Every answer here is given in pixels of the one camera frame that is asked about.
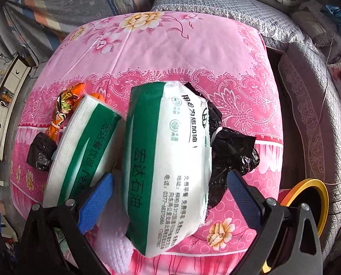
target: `metal screw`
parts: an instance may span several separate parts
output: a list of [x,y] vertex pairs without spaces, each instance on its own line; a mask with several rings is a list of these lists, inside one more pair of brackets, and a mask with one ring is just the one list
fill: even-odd
[[39,207],[40,207],[39,203],[36,203],[32,206],[32,210],[38,211]]
[[275,206],[277,204],[274,198],[267,198],[266,201],[270,206]]
[[302,209],[305,211],[309,211],[309,205],[306,203],[302,203]]
[[65,205],[68,207],[72,207],[75,204],[75,201],[72,198],[66,200]]

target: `pink bedspread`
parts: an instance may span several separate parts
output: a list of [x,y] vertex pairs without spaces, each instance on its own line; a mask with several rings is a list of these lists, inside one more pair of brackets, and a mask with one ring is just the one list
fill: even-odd
[[[42,203],[47,172],[25,163],[29,145],[51,122],[54,100],[77,82],[99,92],[127,114],[133,86],[179,80],[209,98],[223,114],[223,126],[257,137],[261,163],[245,175],[264,197],[277,199],[283,132],[279,95],[258,31],[207,14],[146,12],[84,25],[64,40],[38,78],[25,105],[12,161],[11,192],[24,218]],[[210,211],[206,226],[168,254],[146,259],[135,252],[128,274],[228,274],[254,239],[229,192]],[[213,244],[206,237],[225,234]],[[95,243],[95,234],[90,234]]]

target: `orange candy wrapper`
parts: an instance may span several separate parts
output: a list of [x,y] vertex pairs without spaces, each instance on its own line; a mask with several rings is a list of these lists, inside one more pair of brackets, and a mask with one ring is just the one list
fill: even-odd
[[[58,132],[67,115],[74,111],[84,96],[79,97],[85,89],[85,83],[78,83],[61,92],[56,99],[54,116],[46,134],[57,143]],[[91,96],[104,102],[104,97],[99,93],[91,93]]]

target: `yellow flower print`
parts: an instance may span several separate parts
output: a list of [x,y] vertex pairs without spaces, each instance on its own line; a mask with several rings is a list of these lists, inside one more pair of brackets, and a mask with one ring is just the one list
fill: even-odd
[[85,30],[85,27],[84,27],[84,26],[81,26],[81,27],[79,27],[78,29],[76,29],[76,30],[74,31],[74,33],[71,34],[71,36],[69,37],[69,40],[70,40],[70,41],[75,40],[76,38],[79,37],[79,35],[80,35],[81,33],[84,32],[84,30]]
[[215,223],[209,229],[209,235],[207,236],[208,244],[216,251],[219,248],[224,249],[226,243],[232,238],[232,232],[235,230],[234,223],[231,223],[232,219],[227,218],[223,223]]
[[32,172],[29,170],[27,171],[27,173],[25,174],[25,181],[27,182],[27,188],[28,190],[34,190],[34,186],[33,186],[33,174]]
[[17,180],[17,183],[20,181],[20,165],[18,165],[17,171],[15,172],[15,179]]
[[43,183],[43,184],[41,185],[41,189],[42,189],[42,194],[45,194],[45,190],[46,190],[46,182],[45,182],[45,183]]
[[145,30],[147,28],[155,28],[159,26],[163,15],[164,12],[159,11],[135,13],[122,21],[122,23],[120,23],[120,28],[127,31],[131,31],[132,29]]

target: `black plastic bag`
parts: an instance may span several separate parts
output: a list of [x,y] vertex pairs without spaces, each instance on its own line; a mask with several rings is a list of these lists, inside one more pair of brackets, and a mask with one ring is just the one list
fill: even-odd
[[[185,86],[208,103],[210,138],[221,127],[222,114],[204,95],[196,91],[188,82]],[[208,183],[208,209],[220,203],[227,190],[227,174],[232,169],[245,175],[254,170],[260,163],[260,157],[254,148],[256,138],[241,132],[223,127],[212,141],[212,172]]]
[[30,145],[26,162],[40,171],[49,171],[56,149],[56,143],[47,134],[39,132]]

